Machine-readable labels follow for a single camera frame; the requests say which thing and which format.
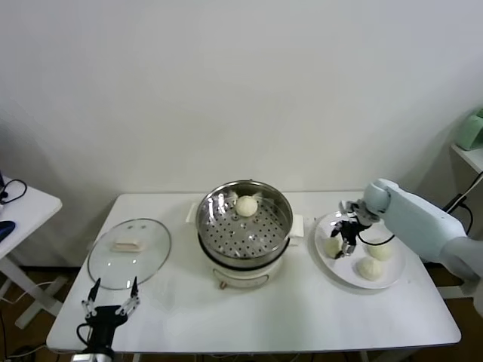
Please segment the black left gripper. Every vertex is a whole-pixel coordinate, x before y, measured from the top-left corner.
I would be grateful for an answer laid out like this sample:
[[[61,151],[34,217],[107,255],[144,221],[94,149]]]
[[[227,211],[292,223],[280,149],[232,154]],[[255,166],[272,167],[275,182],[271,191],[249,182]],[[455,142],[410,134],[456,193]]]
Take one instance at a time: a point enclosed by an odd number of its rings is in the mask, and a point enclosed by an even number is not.
[[[100,288],[100,282],[101,278],[98,278],[90,289],[87,299],[82,300],[85,320],[91,328],[91,335],[88,337],[87,343],[87,348],[90,351],[111,349],[116,329],[127,322],[128,317],[140,304],[137,277],[135,277],[131,285],[130,296],[121,306],[108,305],[95,308],[94,302]]]

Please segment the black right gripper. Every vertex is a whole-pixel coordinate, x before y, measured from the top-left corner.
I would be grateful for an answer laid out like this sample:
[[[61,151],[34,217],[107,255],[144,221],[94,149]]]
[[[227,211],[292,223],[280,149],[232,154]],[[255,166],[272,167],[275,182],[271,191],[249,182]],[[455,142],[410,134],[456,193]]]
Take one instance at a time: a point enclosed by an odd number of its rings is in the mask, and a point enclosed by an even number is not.
[[[351,256],[357,244],[356,239],[371,226],[371,222],[364,221],[356,215],[345,217],[341,222],[337,222],[331,231],[330,237],[335,238],[341,233],[343,243],[334,258],[340,259]]]

